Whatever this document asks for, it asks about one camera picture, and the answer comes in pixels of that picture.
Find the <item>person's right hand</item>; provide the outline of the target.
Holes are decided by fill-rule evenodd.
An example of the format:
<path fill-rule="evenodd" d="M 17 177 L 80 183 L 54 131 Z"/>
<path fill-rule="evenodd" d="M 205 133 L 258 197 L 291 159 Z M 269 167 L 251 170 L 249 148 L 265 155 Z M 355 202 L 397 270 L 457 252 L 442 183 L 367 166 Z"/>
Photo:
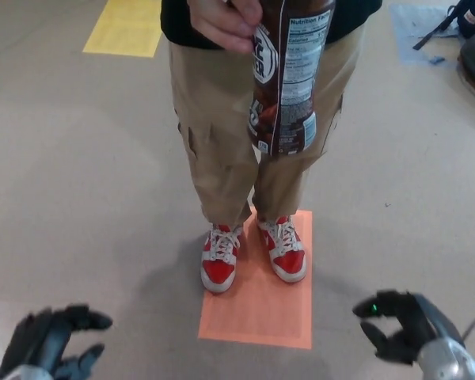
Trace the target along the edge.
<path fill-rule="evenodd" d="M 252 36 L 262 18 L 259 1 L 188 1 L 192 27 L 227 51 L 253 52 Z"/>

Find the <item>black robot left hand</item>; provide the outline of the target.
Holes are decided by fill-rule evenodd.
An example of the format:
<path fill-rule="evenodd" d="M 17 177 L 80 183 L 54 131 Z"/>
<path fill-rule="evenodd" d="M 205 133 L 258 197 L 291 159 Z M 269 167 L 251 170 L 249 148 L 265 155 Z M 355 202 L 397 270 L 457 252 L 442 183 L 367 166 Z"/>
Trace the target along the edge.
<path fill-rule="evenodd" d="M 63 353 L 73 333 L 111 326 L 110 316 L 86 304 L 30 313 L 14 329 L 0 364 L 0 379 L 88 379 L 105 346 L 98 343 L 67 358 Z"/>

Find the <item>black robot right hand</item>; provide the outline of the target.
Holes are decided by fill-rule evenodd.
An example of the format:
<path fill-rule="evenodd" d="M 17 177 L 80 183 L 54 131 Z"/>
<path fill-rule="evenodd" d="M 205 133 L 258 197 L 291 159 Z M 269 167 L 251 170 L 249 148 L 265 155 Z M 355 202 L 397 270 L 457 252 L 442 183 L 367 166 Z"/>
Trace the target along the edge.
<path fill-rule="evenodd" d="M 454 323 L 419 293 L 377 291 L 357 303 L 352 312 L 360 319 L 360 327 L 373 344 L 375 356 L 389 363 L 412 365 L 426 344 L 440 338 L 464 343 Z M 401 329 L 387 336 L 369 322 L 378 317 L 395 317 Z"/>

